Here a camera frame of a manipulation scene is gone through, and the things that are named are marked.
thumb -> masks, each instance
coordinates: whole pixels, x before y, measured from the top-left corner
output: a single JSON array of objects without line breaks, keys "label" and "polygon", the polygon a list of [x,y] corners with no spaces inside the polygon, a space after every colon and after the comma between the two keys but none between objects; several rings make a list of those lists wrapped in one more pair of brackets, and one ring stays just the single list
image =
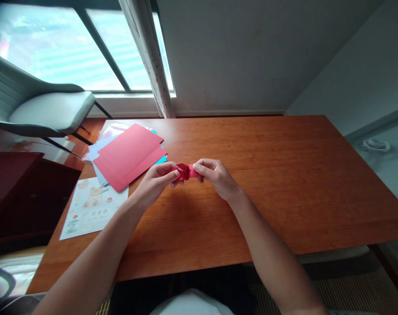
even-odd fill
[{"label": "thumb", "polygon": [[173,181],[175,181],[177,178],[179,178],[180,172],[178,170],[174,170],[171,173],[168,173],[167,175],[161,176],[159,179],[161,180],[161,183],[164,186],[169,185]]},{"label": "thumb", "polygon": [[200,175],[207,177],[210,181],[215,180],[216,172],[207,168],[206,166],[194,163],[193,169]]}]

glass pane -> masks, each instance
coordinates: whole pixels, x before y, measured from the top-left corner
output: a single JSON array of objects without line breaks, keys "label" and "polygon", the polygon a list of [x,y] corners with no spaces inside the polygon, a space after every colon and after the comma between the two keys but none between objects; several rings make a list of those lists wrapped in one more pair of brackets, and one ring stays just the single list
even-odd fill
[{"label": "glass pane", "polygon": [[72,8],[0,4],[0,55],[47,82],[124,90]]},{"label": "glass pane", "polygon": [[[131,90],[151,90],[151,82],[122,11],[87,10]],[[174,90],[159,20],[155,22],[169,90]]]}]

hand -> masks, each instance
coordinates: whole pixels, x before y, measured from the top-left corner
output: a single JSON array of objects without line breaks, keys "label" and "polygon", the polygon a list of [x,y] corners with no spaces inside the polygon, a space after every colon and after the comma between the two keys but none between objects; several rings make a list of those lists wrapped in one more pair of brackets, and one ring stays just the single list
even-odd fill
[{"label": "hand", "polygon": [[180,176],[178,170],[164,175],[175,166],[175,162],[153,165],[149,171],[146,172],[145,177],[131,194],[129,200],[133,200],[137,206],[144,210],[152,206],[162,194],[164,188],[170,183],[173,183]]},{"label": "hand", "polygon": [[201,175],[197,180],[200,183],[204,179],[209,180],[225,201],[230,202],[243,191],[221,161],[200,159],[193,164],[193,169]]}]

dark wooden cabinet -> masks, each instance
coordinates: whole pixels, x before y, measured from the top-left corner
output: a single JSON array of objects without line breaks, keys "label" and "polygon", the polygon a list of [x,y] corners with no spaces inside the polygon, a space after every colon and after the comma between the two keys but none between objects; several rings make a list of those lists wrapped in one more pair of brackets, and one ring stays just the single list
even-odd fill
[{"label": "dark wooden cabinet", "polygon": [[0,254],[47,245],[79,178],[43,155],[0,152]]}]

white paper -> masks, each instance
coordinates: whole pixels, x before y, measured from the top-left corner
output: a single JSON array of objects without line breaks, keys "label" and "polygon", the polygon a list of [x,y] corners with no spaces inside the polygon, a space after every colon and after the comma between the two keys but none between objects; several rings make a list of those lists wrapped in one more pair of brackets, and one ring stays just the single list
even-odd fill
[{"label": "white paper", "polygon": [[[93,161],[95,160],[97,157],[99,157],[99,153],[98,151],[101,150],[103,147],[105,147],[107,144],[109,144],[111,141],[113,141],[114,139],[117,138],[118,135],[115,135],[111,138],[107,138],[104,140],[100,140],[97,141],[96,143],[94,143],[93,145],[89,146],[89,152],[86,154],[88,156],[88,158]],[[98,169],[98,167],[93,163],[92,166],[94,167],[95,170],[95,174],[97,175],[97,178],[99,180],[99,183],[103,186],[107,186],[108,185],[108,181],[106,180],[106,178],[104,177],[104,175],[100,172],[100,170]]]},{"label": "white paper", "polygon": [[102,230],[129,196],[129,187],[116,192],[96,177],[77,182],[60,240]]}]

